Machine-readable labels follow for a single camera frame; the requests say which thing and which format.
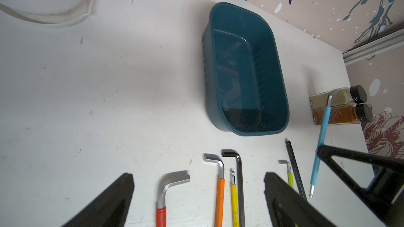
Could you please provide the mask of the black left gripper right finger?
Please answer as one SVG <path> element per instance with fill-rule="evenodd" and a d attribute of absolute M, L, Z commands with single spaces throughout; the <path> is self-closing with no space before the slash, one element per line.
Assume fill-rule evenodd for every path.
<path fill-rule="evenodd" d="M 267 172 L 264 183 L 267 208 L 274 227 L 334 226 L 276 173 Z"/>

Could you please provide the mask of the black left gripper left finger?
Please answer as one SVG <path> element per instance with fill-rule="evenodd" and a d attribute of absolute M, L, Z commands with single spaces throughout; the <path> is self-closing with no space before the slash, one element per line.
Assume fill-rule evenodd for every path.
<path fill-rule="evenodd" d="M 135 190 L 133 175 L 123 173 L 65 227 L 123 227 Z"/>

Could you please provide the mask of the green handled hex key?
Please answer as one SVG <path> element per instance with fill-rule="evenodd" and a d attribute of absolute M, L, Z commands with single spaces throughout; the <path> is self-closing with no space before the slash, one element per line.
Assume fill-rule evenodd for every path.
<path fill-rule="evenodd" d="M 288 174 L 288 184 L 291 188 L 294 188 L 294 179 L 293 179 L 293 174 L 292 174 L 292 169 L 291 169 L 291 165 L 287 160 L 279 160 L 278 161 L 279 164 L 281 165 L 286 165 L 287 167 L 287 174 Z"/>

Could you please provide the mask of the yellow handled hex key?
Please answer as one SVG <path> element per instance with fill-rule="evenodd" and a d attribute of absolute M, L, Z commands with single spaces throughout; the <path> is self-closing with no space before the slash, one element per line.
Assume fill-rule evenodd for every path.
<path fill-rule="evenodd" d="M 233 227 L 239 227 L 237 186 L 235 181 L 235 172 L 233 169 L 230 169 L 230 192 Z"/>

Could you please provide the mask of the thin black hex key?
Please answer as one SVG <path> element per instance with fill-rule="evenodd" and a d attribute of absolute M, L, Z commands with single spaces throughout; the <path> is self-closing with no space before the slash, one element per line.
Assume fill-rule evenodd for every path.
<path fill-rule="evenodd" d="M 289 155 L 290 164 L 291 164 L 291 167 L 293 169 L 294 176 L 295 176 L 295 179 L 296 179 L 296 185 L 297 185 L 299 194 L 307 201 L 306 193 L 305 193 L 303 182 L 302 182 L 300 172 L 299 172 L 299 169 L 298 169 L 295 154 L 294 154 L 294 151 L 293 151 L 293 148 L 292 148 L 292 145 L 291 145 L 291 141 L 288 140 L 288 139 L 285 139 L 285 144 L 286 144 L 287 152 L 288 152 L 288 155 Z"/>

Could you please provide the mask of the red handled hex key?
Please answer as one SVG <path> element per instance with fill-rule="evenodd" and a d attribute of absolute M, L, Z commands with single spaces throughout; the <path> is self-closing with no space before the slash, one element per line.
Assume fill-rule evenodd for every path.
<path fill-rule="evenodd" d="M 156 226 L 166 227 L 167 208 L 166 193 L 170 187 L 190 182 L 188 171 L 176 171 L 164 175 L 160 181 L 157 194 Z"/>

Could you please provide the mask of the large black hex key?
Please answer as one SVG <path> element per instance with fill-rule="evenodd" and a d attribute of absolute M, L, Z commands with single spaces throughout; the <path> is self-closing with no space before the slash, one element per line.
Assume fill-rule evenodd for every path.
<path fill-rule="evenodd" d="M 236 158 L 237 165 L 237 185 L 238 185 L 238 213 L 239 213 L 239 226 L 245 227 L 245 206 L 244 206 L 244 184 L 243 184 L 243 166 L 241 156 L 233 149 L 223 149 L 223 157 Z"/>

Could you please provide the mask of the blue handled hex key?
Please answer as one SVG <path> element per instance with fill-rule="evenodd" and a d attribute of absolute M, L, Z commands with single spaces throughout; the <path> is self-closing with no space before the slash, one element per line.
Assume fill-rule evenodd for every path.
<path fill-rule="evenodd" d="M 335 90 L 331 91 L 330 94 L 328 95 L 326 107 L 325 107 L 324 113 L 323 113 L 323 119 L 322 119 L 322 124 L 321 124 L 321 128 L 320 128 L 320 133 L 319 133 L 318 144 L 317 144 L 316 150 L 318 150 L 318 148 L 320 146 L 322 146 L 325 142 L 327 127 L 328 127 L 329 119 L 330 119 L 330 115 L 331 115 L 332 97 L 336 93 L 338 93 L 338 90 L 335 89 Z M 320 166 L 320 158 L 317 155 L 315 155 L 315 159 L 314 159 L 314 163 L 313 163 L 313 167 L 312 167 L 311 179 L 310 179 L 310 189 L 309 189 L 310 198 L 313 198 L 313 195 L 314 195 L 314 190 L 315 190 L 315 186 L 317 184 L 317 179 L 318 179 L 319 166 Z"/>

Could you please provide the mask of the orange handled hex key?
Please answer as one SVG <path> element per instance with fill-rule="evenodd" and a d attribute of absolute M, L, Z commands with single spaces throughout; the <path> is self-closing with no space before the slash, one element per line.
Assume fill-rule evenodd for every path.
<path fill-rule="evenodd" d="M 218 164 L 215 227 L 222 227 L 223 211 L 224 211 L 224 193 L 225 193 L 225 166 L 222 160 L 219 158 L 219 156 L 214 154 L 205 153 L 204 161 Z"/>

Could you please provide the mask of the teal plastic storage box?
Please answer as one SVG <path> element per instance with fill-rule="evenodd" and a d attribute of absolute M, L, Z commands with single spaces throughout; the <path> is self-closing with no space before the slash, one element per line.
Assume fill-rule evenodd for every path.
<path fill-rule="evenodd" d="M 202 36 L 211 123 L 236 135 L 281 133 L 289 105 L 274 34 L 258 14 L 220 2 Z"/>

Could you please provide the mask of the orange spice bottle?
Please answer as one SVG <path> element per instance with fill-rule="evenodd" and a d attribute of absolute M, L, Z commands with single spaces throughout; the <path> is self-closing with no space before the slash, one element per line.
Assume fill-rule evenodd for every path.
<path fill-rule="evenodd" d="M 311 112 L 316 126 L 321 126 L 324 121 L 329 125 L 366 124 L 373 121 L 373 112 L 367 104 L 326 107 L 312 109 Z"/>

